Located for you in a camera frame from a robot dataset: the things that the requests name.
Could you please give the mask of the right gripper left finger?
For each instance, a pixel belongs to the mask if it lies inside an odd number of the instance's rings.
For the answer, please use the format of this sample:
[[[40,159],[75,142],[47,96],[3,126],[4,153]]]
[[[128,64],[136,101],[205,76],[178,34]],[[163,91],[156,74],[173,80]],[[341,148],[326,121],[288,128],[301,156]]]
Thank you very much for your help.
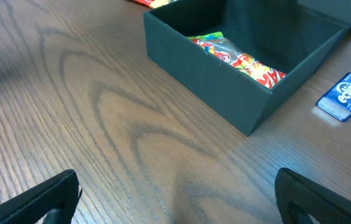
[[[76,172],[65,170],[0,204],[0,223],[70,224],[82,191]]]

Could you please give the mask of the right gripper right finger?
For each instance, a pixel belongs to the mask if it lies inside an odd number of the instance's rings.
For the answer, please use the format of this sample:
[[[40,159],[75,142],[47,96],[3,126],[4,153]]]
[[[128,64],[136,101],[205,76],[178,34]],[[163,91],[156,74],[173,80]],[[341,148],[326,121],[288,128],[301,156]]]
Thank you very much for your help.
[[[288,168],[274,182],[283,223],[351,223],[351,201]]]

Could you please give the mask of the green Haribo gummy bag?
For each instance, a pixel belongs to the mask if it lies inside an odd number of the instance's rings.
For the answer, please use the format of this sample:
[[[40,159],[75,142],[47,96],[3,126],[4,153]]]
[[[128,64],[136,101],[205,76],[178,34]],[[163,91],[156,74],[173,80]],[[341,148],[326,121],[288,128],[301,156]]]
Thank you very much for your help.
[[[272,89],[286,76],[285,73],[266,66],[248,53],[242,52],[221,32],[192,36],[188,39],[203,48],[207,53],[216,56],[266,88]]]

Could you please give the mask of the red Hacks candy bag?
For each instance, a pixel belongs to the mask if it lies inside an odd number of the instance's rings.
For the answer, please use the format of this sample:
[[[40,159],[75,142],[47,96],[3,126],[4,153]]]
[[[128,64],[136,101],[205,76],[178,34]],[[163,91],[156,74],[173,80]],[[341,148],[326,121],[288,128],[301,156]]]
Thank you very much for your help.
[[[153,7],[155,0],[132,0],[132,2],[136,2],[139,4],[143,4],[148,7]]]

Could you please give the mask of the yellow Hacks candy bag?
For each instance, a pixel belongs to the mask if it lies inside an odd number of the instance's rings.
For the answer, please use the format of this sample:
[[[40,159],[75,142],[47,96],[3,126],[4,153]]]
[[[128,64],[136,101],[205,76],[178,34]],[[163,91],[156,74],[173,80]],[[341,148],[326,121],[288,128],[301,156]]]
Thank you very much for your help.
[[[149,7],[152,9],[164,6],[166,4],[169,4],[171,2],[173,2],[175,0],[151,0],[151,2],[149,3]]]

